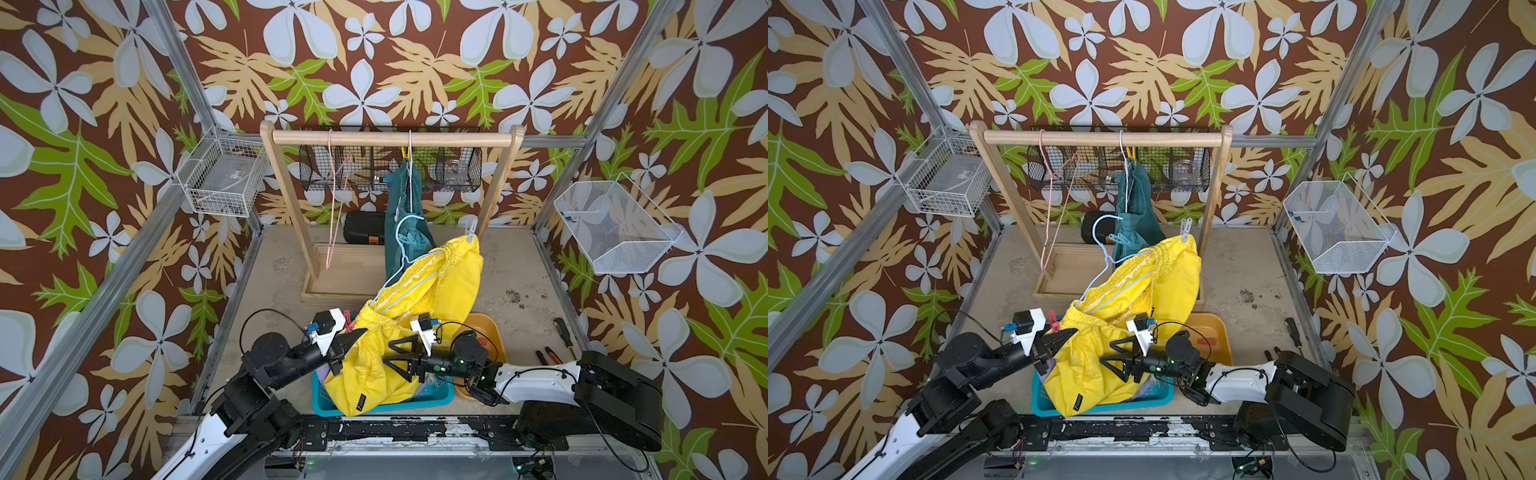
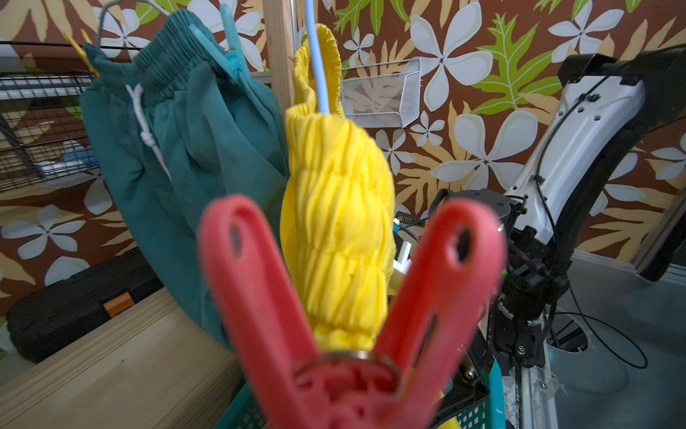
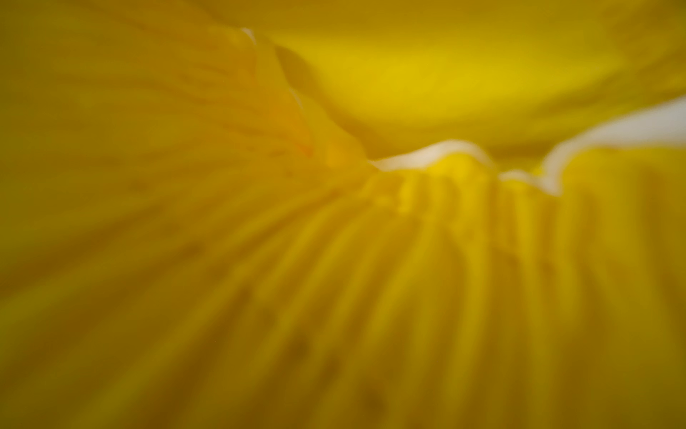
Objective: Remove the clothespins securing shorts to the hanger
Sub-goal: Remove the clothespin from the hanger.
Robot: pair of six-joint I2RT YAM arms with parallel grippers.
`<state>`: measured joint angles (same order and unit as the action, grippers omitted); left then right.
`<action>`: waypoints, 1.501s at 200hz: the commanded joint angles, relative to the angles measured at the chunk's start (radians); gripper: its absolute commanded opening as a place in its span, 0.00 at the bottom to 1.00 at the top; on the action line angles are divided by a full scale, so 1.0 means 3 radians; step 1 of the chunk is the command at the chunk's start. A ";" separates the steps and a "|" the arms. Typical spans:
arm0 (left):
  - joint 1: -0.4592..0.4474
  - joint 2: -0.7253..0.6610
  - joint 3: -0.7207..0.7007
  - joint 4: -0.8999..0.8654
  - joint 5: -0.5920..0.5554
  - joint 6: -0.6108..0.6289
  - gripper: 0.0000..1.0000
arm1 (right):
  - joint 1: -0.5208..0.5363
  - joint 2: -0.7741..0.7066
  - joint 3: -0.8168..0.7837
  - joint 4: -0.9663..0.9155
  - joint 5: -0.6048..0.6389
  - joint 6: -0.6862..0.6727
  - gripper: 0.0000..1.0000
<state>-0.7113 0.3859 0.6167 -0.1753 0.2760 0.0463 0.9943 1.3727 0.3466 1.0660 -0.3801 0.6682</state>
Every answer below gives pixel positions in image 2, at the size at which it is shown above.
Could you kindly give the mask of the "yellow shorts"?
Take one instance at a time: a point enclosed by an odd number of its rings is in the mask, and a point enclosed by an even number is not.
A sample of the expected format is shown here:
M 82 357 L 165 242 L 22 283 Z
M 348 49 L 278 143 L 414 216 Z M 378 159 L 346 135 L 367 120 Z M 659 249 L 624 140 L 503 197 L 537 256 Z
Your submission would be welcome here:
M 291 282 L 323 350 L 371 350 L 388 314 L 395 191 L 375 140 L 345 117 L 341 60 L 317 26 L 330 114 L 317 106 L 309 45 L 294 56 L 295 101 L 285 114 L 290 177 L 280 242 Z

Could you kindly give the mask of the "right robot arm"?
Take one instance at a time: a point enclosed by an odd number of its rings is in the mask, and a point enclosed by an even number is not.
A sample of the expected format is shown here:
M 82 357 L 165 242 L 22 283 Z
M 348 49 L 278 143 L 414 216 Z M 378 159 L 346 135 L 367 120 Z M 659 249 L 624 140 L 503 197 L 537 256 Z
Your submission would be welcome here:
M 560 103 L 514 183 L 501 194 L 482 185 L 464 192 L 499 215 L 508 240 L 487 337 L 508 369 L 543 366 L 583 221 L 630 151 L 646 134 L 676 122 L 685 107 L 684 45 L 628 61 L 572 55 L 558 76 Z

